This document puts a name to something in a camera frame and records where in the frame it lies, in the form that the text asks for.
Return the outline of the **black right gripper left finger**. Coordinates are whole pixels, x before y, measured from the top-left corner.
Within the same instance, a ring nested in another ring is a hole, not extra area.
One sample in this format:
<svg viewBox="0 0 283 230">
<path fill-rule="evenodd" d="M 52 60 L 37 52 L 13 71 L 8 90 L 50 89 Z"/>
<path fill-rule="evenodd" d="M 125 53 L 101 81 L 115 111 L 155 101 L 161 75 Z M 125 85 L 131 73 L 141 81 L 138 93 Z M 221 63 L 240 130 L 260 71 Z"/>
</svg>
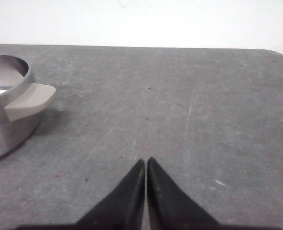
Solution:
<svg viewBox="0 0 283 230">
<path fill-rule="evenodd" d="M 77 223 L 81 230 L 140 230 L 145 198 L 145 163 L 138 160 L 115 189 Z"/>
</svg>

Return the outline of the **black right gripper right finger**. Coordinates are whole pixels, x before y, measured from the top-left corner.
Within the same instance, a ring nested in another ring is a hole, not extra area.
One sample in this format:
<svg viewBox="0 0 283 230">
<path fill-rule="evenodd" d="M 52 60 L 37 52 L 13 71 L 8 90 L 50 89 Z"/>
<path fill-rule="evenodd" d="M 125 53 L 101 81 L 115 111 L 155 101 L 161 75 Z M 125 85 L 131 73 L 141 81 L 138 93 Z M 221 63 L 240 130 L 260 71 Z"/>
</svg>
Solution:
<svg viewBox="0 0 283 230">
<path fill-rule="evenodd" d="M 147 199 L 152 230 L 191 230 L 220 225 L 179 188 L 154 157 L 147 162 Z"/>
</svg>

